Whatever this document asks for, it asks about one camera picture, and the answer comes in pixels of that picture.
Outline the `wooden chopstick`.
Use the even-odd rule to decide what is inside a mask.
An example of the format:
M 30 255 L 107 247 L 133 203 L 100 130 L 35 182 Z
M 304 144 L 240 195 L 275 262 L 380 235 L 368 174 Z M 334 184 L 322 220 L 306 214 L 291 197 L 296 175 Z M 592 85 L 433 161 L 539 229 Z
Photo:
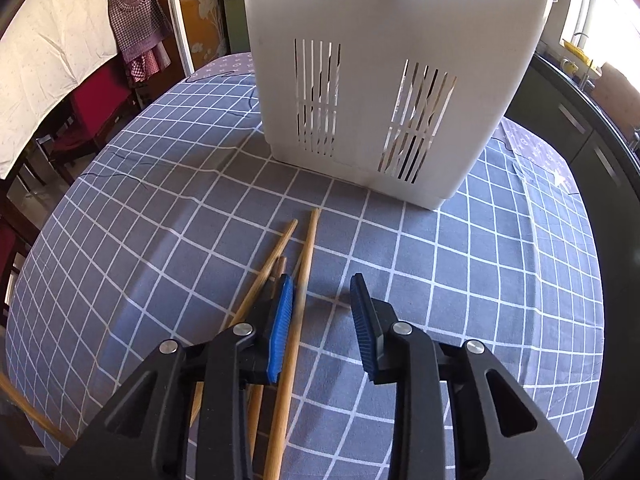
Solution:
M 314 208 L 310 214 L 307 237 L 302 252 L 302 262 L 300 263 L 298 272 L 292 321 L 290 330 L 288 331 L 288 344 L 286 345 L 276 402 L 274 402 L 264 467 L 264 478 L 266 480 L 280 479 L 283 456 L 286 448 L 286 434 L 288 433 L 288 414 L 290 414 L 299 341 L 304 322 L 307 288 L 319 219 L 320 209 Z
M 268 295 L 269 299 L 272 299 L 276 294 L 277 282 L 280 276 L 284 273 L 286 266 L 285 256 L 280 256 L 274 263 L 269 280 L 265 284 L 262 296 L 260 298 L 265 299 Z M 250 456 L 254 455 L 255 444 L 257 439 L 257 431 L 260 419 L 260 410 L 262 409 L 262 396 L 264 395 L 263 385 L 252 385 L 250 389 L 250 398 L 248 399 L 248 419 L 247 419 L 247 439 L 250 446 Z
M 236 310 L 233 318 L 225 322 L 222 326 L 223 328 L 228 328 L 231 325 L 239 323 L 244 320 L 247 316 L 248 310 L 250 310 L 250 306 L 258 297 L 259 293 L 262 291 L 262 288 L 265 285 L 265 282 L 270 277 L 271 271 L 273 269 L 276 261 L 281 257 L 282 252 L 284 251 L 285 246 L 288 244 L 288 241 L 291 239 L 292 234 L 294 233 L 296 226 L 298 225 L 298 220 L 293 219 L 288 222 L 288 226 L 286 227 L 284 233 L 280 236 L 276 246 L 273 247 L 273 250 L 270 252 L 268 258 L 266 259 L 264 265 L 258 272 L 256 278 L 254 279 L 253 284 L 250 285 L 247 293 L 245 294 L 243 300 Z M 203 399 L 203 390 L 204 390 L 204 382 L 198 382 L 195 386 L 194 391 L 194 399 L 192 404 L 191 416 L 190 416 L 190 425 L 193 425 L 196 419 L 198 418 L 198 414 L 200 414 L 200 409 L 202 406 Z

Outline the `green kitchen cabinets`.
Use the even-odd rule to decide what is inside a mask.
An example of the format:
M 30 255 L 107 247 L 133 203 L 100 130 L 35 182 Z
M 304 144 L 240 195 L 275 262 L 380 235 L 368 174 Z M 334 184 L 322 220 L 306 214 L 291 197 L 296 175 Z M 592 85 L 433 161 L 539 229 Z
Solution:
M 612 122 L 534 55 L 506 116 L 568 162 L 593 229 L 604 295 L 604 360 L 579 460 L 594 474 L 639 419 L 639 162 Z

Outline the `red wooden chair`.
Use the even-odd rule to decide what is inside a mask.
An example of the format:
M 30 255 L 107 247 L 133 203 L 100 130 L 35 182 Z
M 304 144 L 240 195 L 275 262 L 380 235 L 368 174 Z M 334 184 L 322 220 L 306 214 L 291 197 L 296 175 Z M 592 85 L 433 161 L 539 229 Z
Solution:
M 120 63 L 111 60 L 91 74 L 79 87 L 70 92 L 37 128 L 34 138 L 50 139 L 43 148 L 44 159 L 62 180 L 71 185 L 74 177 L 67 167 L 77 159 L 98 154 L 107 142 L 116 122 L 138 110 L 134 92 L 129 88 Z M 29 167 L 25 154 L 19 154 L 17 165 L 1 180 L 1 284 L 8 282 L 11 256 L 27 255 L 35 244 L 39 230 L 17 209 L 8 193 L 20 169 Z

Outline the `wooden cutting board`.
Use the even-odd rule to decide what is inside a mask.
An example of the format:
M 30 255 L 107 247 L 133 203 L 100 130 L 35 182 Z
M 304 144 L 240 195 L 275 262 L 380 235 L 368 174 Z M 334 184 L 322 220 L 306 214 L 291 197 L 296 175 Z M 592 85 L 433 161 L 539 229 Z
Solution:
M 626 76 L 611 64 L 604 63 L 591 97 L 620 129 L 624 138 L 634 140 L 634 130 L 640 122 L 640 96 Z

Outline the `white plastic utensil holder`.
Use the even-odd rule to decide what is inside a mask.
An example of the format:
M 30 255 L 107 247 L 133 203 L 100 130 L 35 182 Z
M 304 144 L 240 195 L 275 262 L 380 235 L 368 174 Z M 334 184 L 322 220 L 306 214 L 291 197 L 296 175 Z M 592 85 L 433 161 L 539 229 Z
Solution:
M 555 0 L 244 0 L 281 162 L 437 209 L 533 57 Z

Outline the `checkered purple apron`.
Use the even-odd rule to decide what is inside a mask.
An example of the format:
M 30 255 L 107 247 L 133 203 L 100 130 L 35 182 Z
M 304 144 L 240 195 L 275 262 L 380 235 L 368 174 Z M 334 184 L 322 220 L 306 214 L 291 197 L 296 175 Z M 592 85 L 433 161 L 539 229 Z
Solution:
M 107 0 L 108 17 L 132 84 L 166 70 L 170 58 L 163 41 L 172 34 L 158 0 Z

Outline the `white hanging cloth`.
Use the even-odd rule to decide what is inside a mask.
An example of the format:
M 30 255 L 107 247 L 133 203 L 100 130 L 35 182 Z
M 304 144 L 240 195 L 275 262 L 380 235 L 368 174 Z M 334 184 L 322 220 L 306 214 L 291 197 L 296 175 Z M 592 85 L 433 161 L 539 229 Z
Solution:
M 72 90 L 117 53 L 107 0 L 26 0 L 1 38 L 1 177 Z

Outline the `sliding glass door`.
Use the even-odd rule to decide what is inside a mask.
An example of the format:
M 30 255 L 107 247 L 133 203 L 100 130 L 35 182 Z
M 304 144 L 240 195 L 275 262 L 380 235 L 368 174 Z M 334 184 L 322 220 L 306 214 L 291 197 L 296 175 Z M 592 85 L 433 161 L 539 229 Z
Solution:
M 187 77 L 226 54 L 219 0 L 167 2 L 180 62 Z

